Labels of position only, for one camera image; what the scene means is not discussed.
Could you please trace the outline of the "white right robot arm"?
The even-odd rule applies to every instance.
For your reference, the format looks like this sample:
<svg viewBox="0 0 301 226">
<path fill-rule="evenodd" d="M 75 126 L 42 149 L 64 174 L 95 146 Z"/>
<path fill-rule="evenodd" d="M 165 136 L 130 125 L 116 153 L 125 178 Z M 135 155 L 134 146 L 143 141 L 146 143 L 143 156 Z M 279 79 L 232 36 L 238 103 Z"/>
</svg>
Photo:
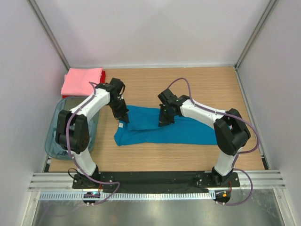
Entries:
<svg viewBox="0 0 301 226">
<path fill-rule="evenodd" d="M 232 172 L 232 164 L 238 152 L 246 145 L 251 133 L 238 110 L 229 111 L 214 109 L 196 102 L 189 96 L 177 97 L 170 89 L 165 89 L 158 95 L 161 101 L 159 126 L 174 123 L 175 116 L 197 120 L 214 130 L 220 154 L 217 163 L 211 171 L 212 182 L 216 186 L 225 185 Z"/>
</svg>

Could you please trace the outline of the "blue t shirt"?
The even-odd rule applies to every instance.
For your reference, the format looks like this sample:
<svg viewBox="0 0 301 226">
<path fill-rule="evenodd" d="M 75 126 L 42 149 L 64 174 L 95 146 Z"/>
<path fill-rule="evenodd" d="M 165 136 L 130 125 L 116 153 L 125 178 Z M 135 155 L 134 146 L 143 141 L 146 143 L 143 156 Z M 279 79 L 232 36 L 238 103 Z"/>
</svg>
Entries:
<svg viewBox="0 0 301 226">
<path fill-rule="evenodd" d="M 119 122 L 115 142 L 118 146 L 142 143 L 216 145 L 215 132 L 191 118 L 176 116 L 175 123 L 160 127 L 159 109 L 129 105 L 129 123 Z"/>
</svg>

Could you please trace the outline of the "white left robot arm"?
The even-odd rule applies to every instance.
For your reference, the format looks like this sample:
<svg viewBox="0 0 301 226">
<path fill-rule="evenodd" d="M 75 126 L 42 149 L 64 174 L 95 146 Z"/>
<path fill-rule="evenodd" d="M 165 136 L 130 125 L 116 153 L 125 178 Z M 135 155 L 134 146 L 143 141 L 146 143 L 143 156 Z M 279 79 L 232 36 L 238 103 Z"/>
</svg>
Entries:
<svg viewBox="0 0 301 226">
<path fill-rule="evenodd" d="M 92 160 L 89 145 L 88 123 L 104 106 L 109 106 L 116 120 L 129 123 L 128 108 L 123 98 L 125 84 L 117 78 L 109 83 L 92 85 L 93 91 L 81 104 L 71 110 L 61 110 L 56 127 L 55 141 L 73 160 L 83 183 L 89 188 L 99 185 L 98 166 Z"/>
</svg>

